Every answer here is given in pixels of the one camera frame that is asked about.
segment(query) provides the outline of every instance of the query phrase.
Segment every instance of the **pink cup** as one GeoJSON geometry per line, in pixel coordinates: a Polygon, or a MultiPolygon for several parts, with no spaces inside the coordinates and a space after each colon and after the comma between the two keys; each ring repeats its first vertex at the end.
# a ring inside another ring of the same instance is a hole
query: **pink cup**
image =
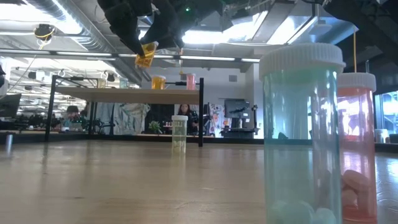
{"type": "Polygon", "coordinates": [[[187,90],[196,90],[195,76],[194,73],[187,74],[187,90]]]}

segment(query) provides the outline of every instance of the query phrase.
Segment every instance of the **woman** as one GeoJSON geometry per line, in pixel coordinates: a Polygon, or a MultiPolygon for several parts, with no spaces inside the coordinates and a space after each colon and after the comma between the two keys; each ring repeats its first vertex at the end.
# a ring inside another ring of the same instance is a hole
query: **woman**
{"type": "Polygon", "coordinates": [[[189,105],[180,105],[178,115],[188,116],[187,134],[196,134],[198,132],[199,124],[194,122],[191,107],[189,105]]]}

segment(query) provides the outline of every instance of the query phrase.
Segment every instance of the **pink pill bottle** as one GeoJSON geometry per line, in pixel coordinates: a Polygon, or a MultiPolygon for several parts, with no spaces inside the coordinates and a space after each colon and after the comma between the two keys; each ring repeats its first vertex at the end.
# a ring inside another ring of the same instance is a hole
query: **pink pill bottle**
{"type": "Polygon", "coordinates": [[[196,90],[196,75],[194,73],[187,74],[187,90],[196,90]]]}
{"type": "Polygon", "coordinates": [[[369,73],[342,73],[338,83],[343,223],[377,223],[373,92],[369,73]]]}

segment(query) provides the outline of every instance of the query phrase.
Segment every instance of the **computer monitor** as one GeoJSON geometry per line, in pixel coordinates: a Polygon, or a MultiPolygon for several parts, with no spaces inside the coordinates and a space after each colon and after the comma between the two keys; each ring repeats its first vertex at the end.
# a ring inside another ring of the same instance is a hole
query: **computer monitor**
{"type": "Polygon", "coordinates": [[[15,117],[18,112],[21,96],[21,94],[6,95],[2,99],[0,99],[0,117],[15,117]]]}
{"type": "Polygon", "coordinates": [[[250,103],[246,100],[225,100],[224,103],[226,118],[250,118],[250,103]]]}

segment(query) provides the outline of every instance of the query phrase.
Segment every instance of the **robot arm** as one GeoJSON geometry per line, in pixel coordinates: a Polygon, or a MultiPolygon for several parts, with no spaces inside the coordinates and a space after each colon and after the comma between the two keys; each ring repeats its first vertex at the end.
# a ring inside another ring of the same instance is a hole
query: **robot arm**
{"type": "Polygon", "coordinates": [[[391,10],[388,11],[376,0],[302,1],[311,4],[321,4],[326,12],[337,19],[352,22],[390,60],[398,65],[398,21],[392,15],[396,13],[396,7],[391,7],[391,10]]]}
{"type": "Polygon", "coordinates": [[[184,46],[182,36],[193,26],[218,11],[220,0],[98,0],[111,24],[110,29],[133,52],[144,55],[142,44],[157,41],[158,49],[184,46]],[[152,11],[152,4],[159,11],[152,11]],[[154,22],[139,40],[138,18],[153,16],[154,22]]]}

